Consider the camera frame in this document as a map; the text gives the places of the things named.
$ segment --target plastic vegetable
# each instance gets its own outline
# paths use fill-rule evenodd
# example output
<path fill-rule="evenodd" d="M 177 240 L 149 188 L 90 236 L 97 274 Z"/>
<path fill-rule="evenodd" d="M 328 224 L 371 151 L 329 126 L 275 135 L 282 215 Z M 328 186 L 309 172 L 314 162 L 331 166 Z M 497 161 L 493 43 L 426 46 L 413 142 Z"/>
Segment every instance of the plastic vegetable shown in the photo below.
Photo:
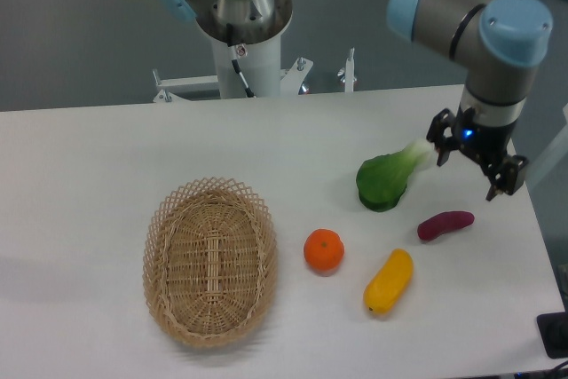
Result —
<path fill-rule="evenodd" d="M 413 270 L 410 255 L 403 249 L 394 249 L 365 289 L 363 300 L 369 311 L 377 314 L 390 311 L 412 279 Z"/>
<path fill-rule="evenodd" d="M 438 213 L 436 216 L 418 225 L 418 237 L 423 241 L 432 241 L 442 234 L 461 230 L 473 224 L 475 217 L 472 213 L 452 211 Z"/>
<path fill-rule="evenodd" d="M 357 172 L 359 199 L 368 209 L 384 212 L 394 208 L 406 190 L 414 168 L 434 153 L 426 139 L 417 139 L 402 151 L 379 155 L 363 162 Z"/>
<path fill-rule="evenodd" d="M 331 272 L 342 261 L 345 248 L 339 235 L 319 229 L 310 234 L 304 244 L 304 258 L 317 272 Z"/>

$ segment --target wicker basket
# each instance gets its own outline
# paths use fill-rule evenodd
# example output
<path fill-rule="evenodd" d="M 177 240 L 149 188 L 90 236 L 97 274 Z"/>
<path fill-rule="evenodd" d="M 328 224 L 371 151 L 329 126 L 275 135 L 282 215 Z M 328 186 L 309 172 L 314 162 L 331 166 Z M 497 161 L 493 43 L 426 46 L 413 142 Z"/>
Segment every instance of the wicker basket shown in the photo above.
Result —
<path fill-rule="evenodd" d="M 272 302 L 277 256 L 264 201 L 230 179 L 193 181 L 160 205 L 144 253 L 144 293 L 164 332 L 193 347 L 243 337 Z"/>

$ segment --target purple sweet potato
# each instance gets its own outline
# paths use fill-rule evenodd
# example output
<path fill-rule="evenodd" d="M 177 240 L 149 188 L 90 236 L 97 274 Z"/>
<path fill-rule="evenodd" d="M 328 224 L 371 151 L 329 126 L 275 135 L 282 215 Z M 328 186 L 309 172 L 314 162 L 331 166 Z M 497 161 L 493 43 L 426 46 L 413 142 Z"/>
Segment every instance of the purple sweet potato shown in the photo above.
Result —
<path fill-rule="evenodd" d="M 472 213 L 459 210 L 438 213 L 418 225 L 418 237 L 422 241 L 432 241 L 442 234 L 461 230 L 473 224 L 474 220 L 475 217 Z"/>

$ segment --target gray floor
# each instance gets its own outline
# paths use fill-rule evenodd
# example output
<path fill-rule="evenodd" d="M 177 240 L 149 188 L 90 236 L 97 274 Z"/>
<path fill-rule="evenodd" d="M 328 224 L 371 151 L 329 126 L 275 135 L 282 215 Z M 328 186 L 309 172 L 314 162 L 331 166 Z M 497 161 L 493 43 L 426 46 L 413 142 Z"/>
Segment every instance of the gray floor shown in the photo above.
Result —
<path fill-rule="evenodd" d="M 316 63 L 312 91 L 339 91 L 335 73 L 354 46 L 359 90 L 463 83 L 464 70 L 388 31 L 387 1 L 294 0 L 282 66 L 303 55 Z M 568 2 L 541 1 L 555 29 L 514 136 L 530 158 L 560 131 L 568 103 Z M 208 43 L 157 0 L 0 0 L 0 16 L 0 111 L 146 103 L 152 68 L 162 78 L 214 74 Z M 568 263 L 567 166 L 532 192 L 553 265 Z"/>

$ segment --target green vegetable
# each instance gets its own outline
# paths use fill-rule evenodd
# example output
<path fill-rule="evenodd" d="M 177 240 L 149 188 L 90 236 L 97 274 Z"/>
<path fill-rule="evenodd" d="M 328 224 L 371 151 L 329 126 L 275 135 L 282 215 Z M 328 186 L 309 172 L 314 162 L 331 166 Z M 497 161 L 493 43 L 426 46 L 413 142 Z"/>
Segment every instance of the green vegetable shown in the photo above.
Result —
<path fill-rule="evenodd" d="M 432 145 L 426 139 L 417 139 L 402 151 L 363 162 L 356 178 L 359 199 L 376 212 L 394 208 L 414 168 L 427 162 L 432 153 Z"/>

